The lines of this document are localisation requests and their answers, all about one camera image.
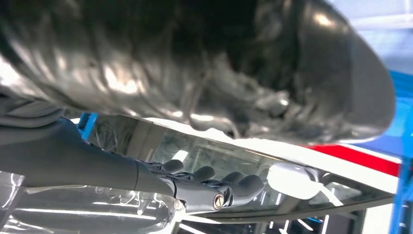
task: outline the red stripe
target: red stripe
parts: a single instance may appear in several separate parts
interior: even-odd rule
[[[341,145],[309,146],[309,149],[341,158],[392,176],[398,176],[399,164]]]

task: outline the blue metal frame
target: blue metal frame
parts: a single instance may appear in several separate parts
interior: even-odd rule
[[[80,116],[79,124],[77,125],[77,129],[79,130],[82,138],[87,140],[92,132],[94,123],[96,122],[98,114],[96,113],[86,113],[83,112]]]
[[[394,197],[394,206],[392,211],[392,220],[390,222],[390,234],[401,233],[402,228],[411,231],[412,227],[406,227],[404,224],[406,202],[413,201],[413,180],[412,180],[412,162],[413,162],[413,76],[401,73],[392,73],[393,81],[396,87],[397,106],[396,118],[393,126],[396,126],[399,137],[399,147],[402,151],[400,165],[399,181],[397,193]]]

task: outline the gray fabric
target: gray fabric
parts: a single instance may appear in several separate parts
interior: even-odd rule
[[[45,101],[0,94],[0,126],[38,128],[55,122],[63,110]]]

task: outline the brass screw head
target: brass screw head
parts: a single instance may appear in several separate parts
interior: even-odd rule
[[[222,194],[217,194],[214,197],[214,209],[219,210],[222,208],[222,206],[224,205],[224,196],[222,196]]]

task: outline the white surface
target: white surface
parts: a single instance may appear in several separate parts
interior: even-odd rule
[[[389,233],[393,204],[367,209],[362,234]]]

